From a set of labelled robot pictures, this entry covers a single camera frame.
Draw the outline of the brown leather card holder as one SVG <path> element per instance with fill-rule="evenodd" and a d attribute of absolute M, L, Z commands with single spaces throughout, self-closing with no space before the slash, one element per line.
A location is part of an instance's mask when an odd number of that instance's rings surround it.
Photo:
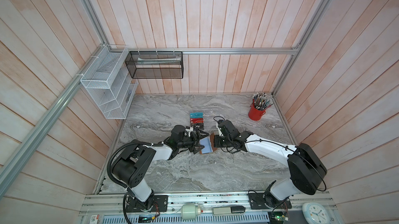
<path fill-rule="evenodd" d="M 208 137 L 203 138 L 199 141 L 199 143 L 204 146 L 204 148 L 200 151 L 200 154 L 209 154 L 213 153 L 217 150 L 214 143 L 215 134 L 211 133 Z"/>

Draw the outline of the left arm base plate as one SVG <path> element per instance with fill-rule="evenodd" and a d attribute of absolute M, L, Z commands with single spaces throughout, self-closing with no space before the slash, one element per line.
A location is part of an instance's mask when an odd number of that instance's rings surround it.
<path fill-rule="evenodd" d="M 136 198 L 127 196 L 124 206 L 127 213 L 154 213 L 156 211 L 165 212 L 167 211 L 168 206 L 168 196 L 150 196 L 145 202 L 141 202 Z"/>

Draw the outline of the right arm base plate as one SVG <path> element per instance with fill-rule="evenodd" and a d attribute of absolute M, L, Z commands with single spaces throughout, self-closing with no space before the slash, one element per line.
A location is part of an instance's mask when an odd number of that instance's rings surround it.
<path fill-rule="evenodd" d="M 257 193 L 255 191 L 248 192 L 249 204 L 251 209 L 291 209 L 292 204 L 289 199 L 283 201 L 276 200 L 272 195 Z"/>

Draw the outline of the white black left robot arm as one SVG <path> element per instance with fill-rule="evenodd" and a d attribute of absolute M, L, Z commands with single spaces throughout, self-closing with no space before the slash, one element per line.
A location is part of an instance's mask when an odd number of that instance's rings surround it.
<path fill-rule="evenodd" d="M 151 163 L 170 161 L 181 151 L 196 154 L 204 148 L 200 140 L 208 136 L 209 133 L 200 129 L 176 125 L 170 136 L 157 144 L 134 139 L 111 155 L 107 163 L 108 177 L 122 186 L 130 197 L 142 204 L 151 203 L 153 190 L 144 180 Z"/>

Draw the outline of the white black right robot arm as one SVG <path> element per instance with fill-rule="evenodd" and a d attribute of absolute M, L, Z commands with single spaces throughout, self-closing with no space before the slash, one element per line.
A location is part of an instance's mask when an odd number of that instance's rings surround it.
<path fill-rule="evenodd" d="M 265 190 L 264 199 L 269 205 L 283 202 L 301 192 L 314 195 L 321 185 L 327 189 L 324 182 L 327 169 L 309 145 L 282 144 L 261 138 L 250 131 L 239 132 L 230 120 L 218 120 L 217 128 L 217 148 L 226 148 L 229 152 L 259 154 L 278 161 L 289 169 L 287 178 L 272 182 Z"/>

